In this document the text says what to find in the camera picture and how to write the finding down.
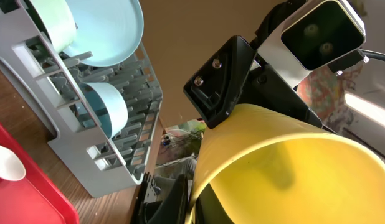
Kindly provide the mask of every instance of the camera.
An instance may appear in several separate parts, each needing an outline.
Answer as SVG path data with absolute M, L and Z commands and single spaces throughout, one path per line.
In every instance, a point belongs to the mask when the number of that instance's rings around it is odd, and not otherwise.
M 365 40 L 364 23 L 346 0 L 311 0 L 285 19 L 257 52 L 294 87 Z

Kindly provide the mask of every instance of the gray dish rack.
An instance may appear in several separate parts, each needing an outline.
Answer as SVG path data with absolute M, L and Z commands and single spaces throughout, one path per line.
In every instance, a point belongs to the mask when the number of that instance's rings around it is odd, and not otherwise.
M 91 52 L 68 58 L 57 54 L 36 27 L 23 0 L 18 8 L 0 10 L 0 69 L 28 105 L 56 136 L 48 142 L 93 197 L 142 182 L 150 153 L 162 91 L 143 44 L 124 62 L 104 68 L 80 63 Z M 108 139 L 79 83 L 108 82 L 128 107 L 128 123 Z M 78 115 L 76 106 L 87 114 Z M 94 127 L 82 121 L 92 119 Z

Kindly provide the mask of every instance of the plate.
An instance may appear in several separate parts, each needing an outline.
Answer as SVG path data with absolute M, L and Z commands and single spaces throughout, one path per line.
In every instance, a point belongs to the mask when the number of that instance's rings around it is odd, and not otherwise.
M 76 39 L 64 52 L 73 57 L 91 51 L 82 63 L 115 65 L 131 56 L 143 36 L 144 20 L 137 0 L 67 0 L 77 25 Z

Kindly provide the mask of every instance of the black cable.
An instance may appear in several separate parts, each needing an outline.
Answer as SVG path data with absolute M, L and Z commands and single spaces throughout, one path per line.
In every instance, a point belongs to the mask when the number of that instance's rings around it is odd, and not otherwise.
M 259 28 L 255 32 L 256 38 L 249 43 L 253 49 L 258 49 L 269 35 L 286 18 L 292 15 L 296 10 L 302 7 L 307 0 L 288 0 L 276 5 L 263 19 Z
M 381 61 L 385 62 L 385 54 L 384 53 L 373 52 L 370 50 L 361 50 L 361 51 L 362 51 L 362 53 L 365 54 L 365 56 L 367 56 L 369 58 L 381 60 Z

